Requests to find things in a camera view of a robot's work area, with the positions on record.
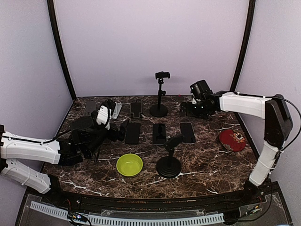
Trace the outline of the large black phone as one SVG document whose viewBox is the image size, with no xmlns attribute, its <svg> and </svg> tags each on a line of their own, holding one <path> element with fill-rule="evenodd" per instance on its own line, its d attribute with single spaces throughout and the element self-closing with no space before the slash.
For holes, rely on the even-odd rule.
<svg viewBox="0 0 301 226">
<path fill-rule="evenodd" d="M 125 144 L 137 145 L 139 144 L 141 124 L 137 122 L 129 123 L 127 127 Z"/>
</svg>

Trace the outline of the white folding phone stand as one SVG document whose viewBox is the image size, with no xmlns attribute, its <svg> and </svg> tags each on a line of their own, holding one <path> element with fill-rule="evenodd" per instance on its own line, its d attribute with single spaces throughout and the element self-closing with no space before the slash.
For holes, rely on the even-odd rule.
<svg viewBox="0 0 301 226">
<path fill-rule="evenodd" d="M 122 104 L 118 102 L 113 102 L 111 105 L 111 118 L 112 119 L 117 119 L 119 116 L 119 113 L 121 111 Z"/>
</svg>

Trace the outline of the black folding phone stand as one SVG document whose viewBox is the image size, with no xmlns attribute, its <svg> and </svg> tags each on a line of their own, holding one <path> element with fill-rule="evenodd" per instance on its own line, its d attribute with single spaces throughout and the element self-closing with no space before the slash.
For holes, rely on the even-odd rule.
<svg viewBox="0 0 301 226">
<path fill-rule="evenodd" d="M 140 119 L 143 114 L 143 105 L 142 102 L 131 102 L 130 103 L 130 113 L 131 118 Z"/>
</svg>

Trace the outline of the black tall phone stand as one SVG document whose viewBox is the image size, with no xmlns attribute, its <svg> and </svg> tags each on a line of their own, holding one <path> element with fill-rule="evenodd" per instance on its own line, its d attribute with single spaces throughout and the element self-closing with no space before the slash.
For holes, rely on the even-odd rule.
<svg viewBox="0 0 301 226">
<path fill-rule="evenodd" d="M 155 78 L 158 81 L 158 103 L 150 107 L 150 114 L 154 117 L 161 118 L 168 114 L 168 109 L 165 105 L 161 103 L 162 97 L 166 95 L 166 91 L 162 90 L 162 85 L 164 84 L 164 78 L 170 79 L 170 72 L 158 72 L 155 73 Z"/>
</svg>

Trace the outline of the pink phone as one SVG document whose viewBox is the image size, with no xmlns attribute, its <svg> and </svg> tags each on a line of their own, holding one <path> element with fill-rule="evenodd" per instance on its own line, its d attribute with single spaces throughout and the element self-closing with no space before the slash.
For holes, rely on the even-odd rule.
<svg viewBox="0 0 301 226">
<path fill-rule="evenodd" d="M 155 123 L 152 126 L 152 143 L 154 145 L 163 145 L 166 142 L 166 125 Z"/>
</svg>

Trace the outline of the grey small phone stand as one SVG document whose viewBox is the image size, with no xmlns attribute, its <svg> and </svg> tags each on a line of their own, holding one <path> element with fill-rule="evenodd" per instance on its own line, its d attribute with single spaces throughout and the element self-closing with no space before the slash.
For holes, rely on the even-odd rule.
<svg viewBox="0 0 301 226">
<path fill-rule="evenodd" d="M 86 102 L 86 115 L 91 115 L 91 113 L 95 110 L 96 110 L 96 102 L 95 101 L 87 101 Z"/>
</svg>

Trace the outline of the green bowl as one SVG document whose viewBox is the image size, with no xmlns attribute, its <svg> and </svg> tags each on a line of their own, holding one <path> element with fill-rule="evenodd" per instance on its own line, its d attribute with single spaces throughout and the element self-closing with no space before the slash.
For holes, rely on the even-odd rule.
<svg viewBox="0 0 301 226">
<path fill-rule="evenodd" d="M 116 168 L 122 176 L 135 177 L 141 172 L 143 161 L 140 156 L 128 153 L 117 160 Z"/>
</svg>

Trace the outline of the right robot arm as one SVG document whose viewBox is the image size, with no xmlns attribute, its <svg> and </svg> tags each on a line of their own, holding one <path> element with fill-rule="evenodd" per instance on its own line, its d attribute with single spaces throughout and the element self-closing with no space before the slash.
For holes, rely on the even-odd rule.
<svg viewBox="0 0 301 226">
<path fill-rule="evenodd" d="M 261 186 L 275 168 L 285 150 L 293 121 L 282 95 L 258 96 L 239 92 L 212 92 L 205 80 L 190 86 L 191 101 L 181 102 L 180 115 L 209 120 L 216 112 L 234 112 L 264 120 L 264 144 L 255 168 L 248 181 Z"/>
</svg>

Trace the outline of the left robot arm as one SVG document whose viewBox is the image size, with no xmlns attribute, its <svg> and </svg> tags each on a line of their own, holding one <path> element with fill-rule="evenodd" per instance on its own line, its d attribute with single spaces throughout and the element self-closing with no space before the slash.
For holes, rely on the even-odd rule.
<svg viewBox="0 0 301 226">
<path fill-rule="evenodd" d="M 66 194 L 60 190 L 57 177 L 40 173 L 20 162 L 20 159 L 48 162 L 53 165 L 73 166 L 84 159 L 97 160 L 99 147 L 108 139 L 123 141 L 129 120 L 122 122 L 120 128 L 105 122 L 98 124 L 92 117 L 84 116 L 71 123 L 68 138 L 64 133 L 51 140 L 20 137 L 0 127 L 0 174 L 22 185 L 29 186 L 56 205 L 66 202 Z"/>
</svg>

